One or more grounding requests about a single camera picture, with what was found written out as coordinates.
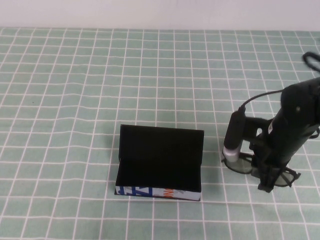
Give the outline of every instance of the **box lid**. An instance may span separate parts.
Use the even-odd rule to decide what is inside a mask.
[[[203,130],[122,124],[119,160],[136,164],[200,166],[203,144]]]

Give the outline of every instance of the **blue printed pattern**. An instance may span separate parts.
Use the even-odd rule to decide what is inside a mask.
[[[118,186],[116,190],[117,190],[117,193],[120,195],[142,196],[142,197],[153,196],[152,187]]]

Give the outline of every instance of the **table surface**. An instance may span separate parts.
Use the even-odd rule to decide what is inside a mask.
[[[0,28],[0,239],[319,239],[319,140],[289,163],[302,173],[293,187],[271,193],[220,154],[245,100],[317,76],[302,55],[319,38]],[[246,113],[272,118],[279,99]],[[114,195],[123,123],[204,130],[200,202]]]

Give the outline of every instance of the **black cable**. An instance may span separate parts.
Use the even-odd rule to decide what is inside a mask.
[[[281,93],[283,91],[283,89],[281,90],[276,90],[276,91],[269,91],[269,92],[265,92],[265,93],[261,93],[259,95],[256,95],[250,99],[248,99],[247,101],[245,101],[240,107],[239,107],[239,110],[242,109],[244,110],[245,109],[245,105],[248,104],[249,102],[251,102],[252,100],[254,99],[257,99],[257,98],[260,98],[260,97],[263,97],[263,96],[266,96],[266,95],[270,95],[270,94],[278,94],[278,93]]]
[[[314,53],[314,52],[311,52],[311,51],[307,51],[305,54],[303,54],[302,56],[302,59],[303,61],[305,62],[305,64],[311,68],[312,70],[320,73],[320,68],[312,65],[310,62],[308,62],[308,58],[313,58],[315,60],[317,60],[319,63],[320,63],[320,55]]]

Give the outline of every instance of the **black box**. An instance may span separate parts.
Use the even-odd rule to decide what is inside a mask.
[[[116,195],[199,201],[204,131],[121,125]]]

